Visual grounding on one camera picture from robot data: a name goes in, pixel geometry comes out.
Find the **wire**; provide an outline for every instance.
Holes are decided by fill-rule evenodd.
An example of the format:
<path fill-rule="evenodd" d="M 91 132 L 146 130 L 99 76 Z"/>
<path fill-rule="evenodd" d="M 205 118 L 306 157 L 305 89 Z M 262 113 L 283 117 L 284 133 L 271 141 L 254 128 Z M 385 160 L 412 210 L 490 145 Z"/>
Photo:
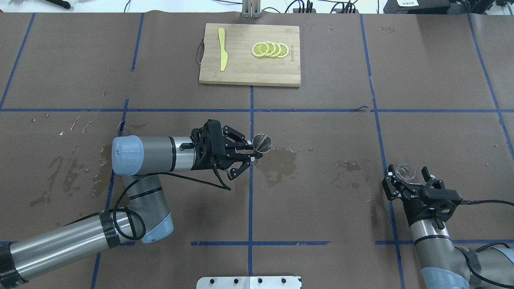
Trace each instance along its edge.
<path fill-rule="evenodd" d="M 287 6 L 286 11 L 285 11 L 284 13 L 287 13 L 287 11 L 289 11 L 289 8 L 290 8 L 290 7 L 291 7 L 295 2 L 298 2 L 298 4 L 299 4 L 298 11 L 300 11 L 302 8 L 305 8 L 305 3 L 303 2 L 303 0 L 294 0 L 293 2 L 291 2 L 291 4 L 289 4 L 289 6 Z"/>
<path fill-rule="evenodd" d="M 209 186 L 217 187 L 217 188 L 220 188 L 220 189 L 225 189 L 227 191 L 232 190 L 230 187 L 225 185 L 225 183 L 223 183 L 223 181 L 221 181 L 222 186 L 220 186 L 218 184 L 213 184 L 213 183 L 207 182 L 205 180 L 195 179 L 195 178 L 192 178 L 192 177 L 178 175 L 178 174 L 174 174 L 174 173 L 168 173 L 168 172 L 164 172 L 164 173 L 151 173 L 151 174 L 140 175 L 140 176 L 153 176 L 153 175 L 169 175 L 169 176 L 174 176 L 174 177 L 183 178 L 183 179 L 187 179 L 187 180 L 192 180 L 193 182 L 197 182 L 197 183 L 200 183 L 200 184 L 209 185 Z"/>
<path fill-rule="evenodd" d="M 116 201 L 116 204 L 114 205 L 114 208 L 113 208 L 113 223 L 114 223 L 114 227 L 116 228 L 116 230 L 118 231 L 118 233 L 122 237 L 124 237 L 125 239 L 128 239 L 128 240 L 132 240 L 132 241 L 141 240 L 141 239 L 143 239 L 144 235 L 146 234 L 146 226 L 144 225 L 143 218 L 141 218 L 141 216 L 138 213 L 134 212 L 133 210 L 130 210 L 130 209 L 127 209 L 127 208 L 118 208 L 118 206 L 120 205 L 121 199 L 123 199 L 123 197 L 127 194 L 127 191 L 131 187 L 133 187 L 133 185 L 135 185 L 138 181 L 139 181 L 139 178 L 137 178 L 135 181 L 130 183 L 130 185 L 128 185 L 123 190 L 123 192 L 121 193 L 120 197 Z M 130 214 L 130 215 L 134 214 L 136 216 L 136 218 L 139 219 L 139 221 L 141 222 L 141 228 L 143 230 L 143 232 L 141 233 L 141 236 L 131 237 L 131 236 L 125 234 L 124 232 L 122 232 L 121 229 L 120 229 L 120 226 L 118 225 L 118 220 L 117 220 L 116 212 L 124 212 L 124 213 Z"/>
<path fill-rule="evenodd" d="M 505 246 L 507 249 L 510 249 L 509 245 L 507 245 L 506 243 L 503 243 L 503 242 L 494 242 L 494 243 L 490 243 L 490 244 L 487 244 L 487 245 L 485 245 L 485 246 L 482 246 L 482 247 L 480 247 L 480 248 L 476 249 L 475 251 L 476 251 L 477 253 L 480 253 L 480 252 L 482 252 L 483 250 L 485 250 L 485 249 L 487 249 L 487 248 L 490 248 L 490 247 L 493 247 L 493 246 L 496 246 L 496 245 L 503 245 L 503 246 Z"/>
<path fill-rule="evenodd" d="M 468 266 L 468 269 L 469 271 L 475 275 L 477 278 L 479 278 L 480 280 L 484 281 L 484 282 L 487 282 L 489 284 L 493 284 L 495 286 L 498 286 L 498 287 L 502 287 L 502 288 L 508 288 L 508 289 L 514 289 L 514 285 L 507 285 L 507 284 L 502 284 L 502 283 L 498 283 L 498 282 L 495 282 L 495 281 L 492 281 L 492 280 L 489 280 L 487 278 L 485 278 L 484 276 L 478 274 L 475 270 L 473 270 L 473 268 L 471 267 L 471 264 L 470 264 L 470 260 L 469 260 L 469 257 L 466 256 L 464 253 L 462 253 L 462 255 L 464 256 L 464 258 L 466 259 L 466 265 Z"/>
<path fill-rule="evenodd" d="M 276 12 L 281 13 L 279 10 L 277 10 L 277 9 L 275 9 L 275 8 L 273 8 L 273 7 L 266 7 L 266 8 L 264 8 L 264 9 L 262 9 L 262 11 L 264 11 L 264 10 L 266 10 L 266 9 L 273 9 L 273 10 L 275 10 Z"/>
<path fill-rule="evenodd" d="M 514 206 L 513 202 L 502 201 L 502 200 L 462 201 L 461 205 L 479 205 L 479 204 L 486 204 L 486 203 L 498 203 L 498 204 Z"/>
<path fill-rule="evenodd" d="M 242 5 L 243 3 L 239 3 L 239 2 L 232 2 L 232 1 L 225 1 L 225 0 L 212 0 L 214 2 L 223 2 L 223 3 L 230 3 L 230 4 L 239 4 L 239 5 Z"/>
<path fill-rule="evenodd" d="M 334 11 L 334 9 L 336 8 L 336 6 L 338 4 L 342 4 L 343 5 L 343 9 L 344 9 L 344 2 L 337 2 L 337 3 L 334 4 L 334 6 L 332 6 L 332 9 L 330 9 L 330 13 L 332 13 Z"/>
<path fill-rule="evenodd" d="M 125 13 L 125 12 L 126 12 L 126 10 L 127 10 L 127 6 L 130 4 L 130 1 L 132 1 L 132 0 L 128 0 L 127 4 L 125 4 L 125 9 L 123 10 L 123 13 Z"/>

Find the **light blue joint cap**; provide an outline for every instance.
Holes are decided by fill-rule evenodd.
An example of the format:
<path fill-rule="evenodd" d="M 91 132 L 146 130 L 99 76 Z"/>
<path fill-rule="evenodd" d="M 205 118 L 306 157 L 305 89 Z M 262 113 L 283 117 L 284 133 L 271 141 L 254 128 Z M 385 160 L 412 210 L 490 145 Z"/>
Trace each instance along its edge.
<path fill-rule="evenodd" d="M 143 142 L 135 135 L 119 136 L 113 140 L 111 156 L 114 173 L 135 175 L 143 165 Z"/>
<path fill-rule="evenodd" d="M 169 213 L 157 226 L 144 235 L 141 242 L 145 244 L 153 243 L 166 238 L 171 232 L 173 232 L 173 222 L 171 221 L 171 213 Z"/>
<path fill-rule="evenodd" d="M 469 289 L 469 283 L 461 275 L 441 268 L 421 269 L 427 289 Z"/>
<path fill-rule="evenodd" d="M 514 249 L 507 249 L 507 248 L 493 248 L 505 255 L 509 260 L 514 263 Z"/>

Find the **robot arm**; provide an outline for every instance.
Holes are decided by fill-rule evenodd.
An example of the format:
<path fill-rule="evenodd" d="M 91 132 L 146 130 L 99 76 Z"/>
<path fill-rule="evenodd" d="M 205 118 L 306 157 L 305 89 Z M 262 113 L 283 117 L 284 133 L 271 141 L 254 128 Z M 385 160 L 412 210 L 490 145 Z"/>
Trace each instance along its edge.
<path fill-rule="evenodd" d="M 403 202 L 427 288 L 514 288 L 514 249 L 454 247 L 445 222 L 464 201 L 427 167 L 421 172 L 425 185 L 407 184 L 390 165 L 382 186 L 389 201 Z"/>
<path fill-rule="evenodd" d="M 270 141 L 265 143 L 271 148 Z M 237 150 L 252 152 L 242 154 Z M 0 246 L 0 289 L 18 287 L 29 279 L 131 240 L 152 243 L 171 234 L 171 213 L 158 173 L 212 169 L 217 174 L 217 169 L 223 169 L 234 179 L 251 161 L 262 157 L 244 135 L 228 126 L 222 129 L 217 120 L 194 129 L 190 137 L 117 137 L 112 155 L 113 170 L 123 175 L 126 186 L 121 197 L 126 194 L 130 204 L 118 208 L 120 197 L 112 210 Z M 242 164 L 230 168 L 235 162 Z"/>

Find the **black tape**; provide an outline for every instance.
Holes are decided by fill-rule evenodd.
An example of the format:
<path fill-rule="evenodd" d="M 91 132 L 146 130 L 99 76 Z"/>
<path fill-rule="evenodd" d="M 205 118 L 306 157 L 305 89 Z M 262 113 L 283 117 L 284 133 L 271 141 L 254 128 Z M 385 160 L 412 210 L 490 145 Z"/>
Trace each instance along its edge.
<path fill-rule="evenodd" d="M 16 288 L 28 281 L 18 273 L 11 254 L 11 243 L 0 246 L 0 284 L 5 288 Z"/>
<path fill-rule="evenodd" d="M 470 247 L 462 246 L 462 247 L 455 247 L 455 248 L 458 249 L 459 251 L 461 251 L 462 254 L 466 255 L 469 258 L 470 267 L 473 268 L 473 270 L 475 270 L 475 272 L 478 275 L 481 275 L 482 274 L 482 266 L 480 266 L 478 253 L 475 250 L 471 249 Z M 469 278 L 469 285 L 471 287 L 477 287 L 477 286 L 480 286 L 480 283 L 482 283 L 482 281 L 474 274 L 471 274 L 471 277 Z"/>
<path fill-rule="evenodd" d="M 100 211 L 98 215 L 100 216 L 100 223 L 102 224 L 103 234 L 105 235 L 109 249 L 119 246 L 120 238 L 118 234 L 116 234 L 116 228 L 114 227 L 111 213 L 108 210 L 103 210 Z"/>
<path fill-rule="evenodd" d="M 428 235 L 428 236 L 424 236 L 424 237 L 421 237 L 419 239 L 417 239 L 416 241 L 414 241 L 414 246 L 423 241 L 423 240 L 426 240 L 426 239 L 434 239 L 434 238 L 442 238 L 442 239 L 448 239 L 448 240 L 451 240 L 450 237 L 446 236 L 446 235 Z"/>
<path fill-rule="evenodd" d="M 177 162 L 177 148 L 175 147 L 175 140 L 173 137 L 169 137 L 171 141 L 171 150 L 172 150 L 172 160 L 171 160 L 171 168 L 170 172 L 173 172 L 175 170 L 175 164 Z"/>
<path fill-rule="evenodd" d="M 132 201 L 132 200 L 134 200 L 136 198 L 139 198 L 139 197 L 142 197 L 142 196 L 148 196 L 148 195 L 156 193 L 158 191 L 162 191 L 162 187 L 158 187 L 158 188 L 150 190 L 150 191 L 146 191 L 146 192 L 143 192 L 143 193 L 140 193 L 140 194 L 137 194 L 137 195 L 130 196 L 130 197 L 128 197 L 128 199 L 130 201 Z"/>

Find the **lemon slice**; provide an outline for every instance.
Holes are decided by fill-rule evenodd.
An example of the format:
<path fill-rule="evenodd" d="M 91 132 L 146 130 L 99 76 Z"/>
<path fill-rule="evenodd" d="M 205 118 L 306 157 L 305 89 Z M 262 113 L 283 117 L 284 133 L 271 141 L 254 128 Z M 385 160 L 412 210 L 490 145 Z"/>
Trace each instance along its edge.
<path fill-rule="evenodd" d="M 277 44 L 275 42 L 266 41 L 266 44 L 268 44 L 268 53 L 266 53 L 266 56 L 270 56 L 274 54 L 277 51 Z"/>
<path fill-rule="evenodd" d="M 277 55 L 277 58 L 284 58 L 289 54 L 289 46 L 285 45 L 284 43 L 279 43 L 280 46 L 280 54 Z"/>
<path fill-rule="evenodd" d="M 275 43 L 275 44 L 276 44 L 276 46 L 277 46 L 277 50 L 275 51 L 275 53 L 273 53 L 272 55 L 270 55 L 270 57 L 277 57 L 277 56 L 279 56 L 279 55 L 280 55 L 280 51 L 282 51 L 282 48 L 281 48 L 281 47 L 282 47 L 282 45 L 284 45 L 284 44 L 282 44 L 282 43 Z"/>
<path fill-rule="evenodd" d="M 257 42 L 252 46 L 252 54 L 256 57 L 263 57 L 268 53 L 269 45 L 265 42 Z"/>

